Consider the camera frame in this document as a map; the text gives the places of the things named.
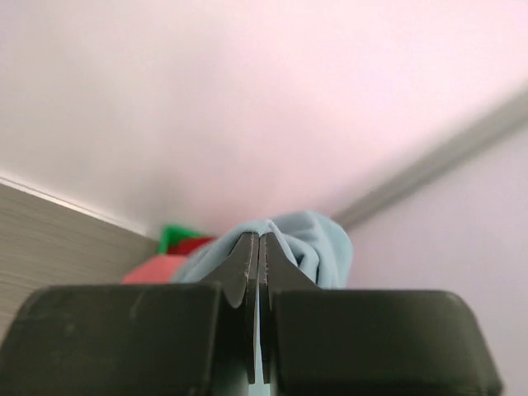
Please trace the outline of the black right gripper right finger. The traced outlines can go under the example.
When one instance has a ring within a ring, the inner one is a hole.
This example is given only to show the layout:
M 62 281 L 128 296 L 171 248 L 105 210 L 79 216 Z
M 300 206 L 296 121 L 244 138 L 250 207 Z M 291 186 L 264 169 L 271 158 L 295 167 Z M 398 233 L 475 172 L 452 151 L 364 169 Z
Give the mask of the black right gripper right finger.
M 329 290 L 260 238 L 260 338 L 274 395 L 499 395 L 471 308 L 443 290 Z

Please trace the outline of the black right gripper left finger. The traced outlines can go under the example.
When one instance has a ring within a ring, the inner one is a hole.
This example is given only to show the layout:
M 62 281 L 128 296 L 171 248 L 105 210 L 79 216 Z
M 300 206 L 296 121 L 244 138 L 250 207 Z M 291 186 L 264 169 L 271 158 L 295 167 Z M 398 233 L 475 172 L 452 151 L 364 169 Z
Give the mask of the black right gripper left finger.
M 1 345 L 4 395 L 245 395 L 255 381 L 258 236 L 195 283 L 33 292 Z

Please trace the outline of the light blue t shirt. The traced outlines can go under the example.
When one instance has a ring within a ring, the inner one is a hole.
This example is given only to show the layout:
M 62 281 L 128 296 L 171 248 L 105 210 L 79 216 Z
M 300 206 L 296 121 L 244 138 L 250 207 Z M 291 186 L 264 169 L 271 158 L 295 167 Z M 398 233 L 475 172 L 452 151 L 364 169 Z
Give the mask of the light blue t shirt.
M 187 283 L 203 279 L 229 255 L 243 233 L 260 237 L 275 234 L 286 257 L 316 285 L 324 289 L 346 286 L 353 259 L 351 240 L 339 224 L 313 211 L 239 224 L 192 253 L 173 274 L 172 281 Z

